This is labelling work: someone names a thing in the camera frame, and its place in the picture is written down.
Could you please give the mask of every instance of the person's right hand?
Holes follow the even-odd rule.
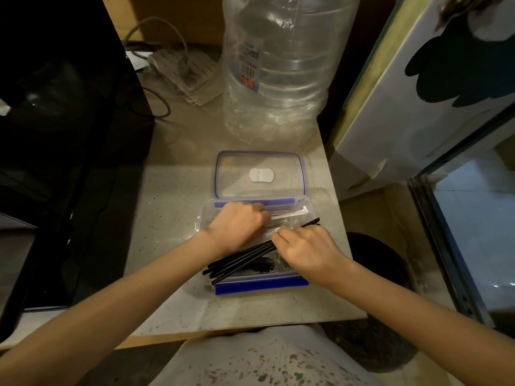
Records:
[[[272,234],[272,242],[280,256],[305,279],[329,290],[344,279],[345,270],[353,262],[321,226],[281,227]]]

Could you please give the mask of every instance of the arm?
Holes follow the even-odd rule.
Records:
[[[280,228],[272,241],[307,280],[370,313],[467,385],[511,384],[515,342],[345,257],[323,227]]]
[[[263,210],[228,203],[205,230],[43,325],[0,358],[2,384],[75,384],[193,275],[251,239]]]

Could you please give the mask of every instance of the clear plastic lid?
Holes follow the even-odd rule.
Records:
[[[295,153],[222,151],[215,171],[215,196],[280,198],[305,195],[300,157]]]

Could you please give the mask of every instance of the wooden edge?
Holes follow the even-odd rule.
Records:
[[[256,328],[238,328],[238,329],[222,329],[221,331],[197,331],[188,333],[169,333],[166,335],[145,335],[127,337],[118,347],[117,350],[122,348],[139,347],[141,345],[170,343],[172,341],[181,341],[188,339],[198,339],[201,337],[213,337],[220,335],[231,335],[233,333],[254,331]]]
[[[325,148],[328,158],[336,150],[341,140],[356,119],[357,114],[368,100],[379,78],[399,51],[421,13],[431,0],[401,0],[402,5],[388,27],[381,44],[377,47],[363,75],[352,90],[349,100],[336,121]]]

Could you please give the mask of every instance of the glossy black surface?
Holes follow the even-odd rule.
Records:
[[[1,0],[0,28],[0,211],[37,227],[11,302],[68,307],[123,274],[154,118],[102,0]]]

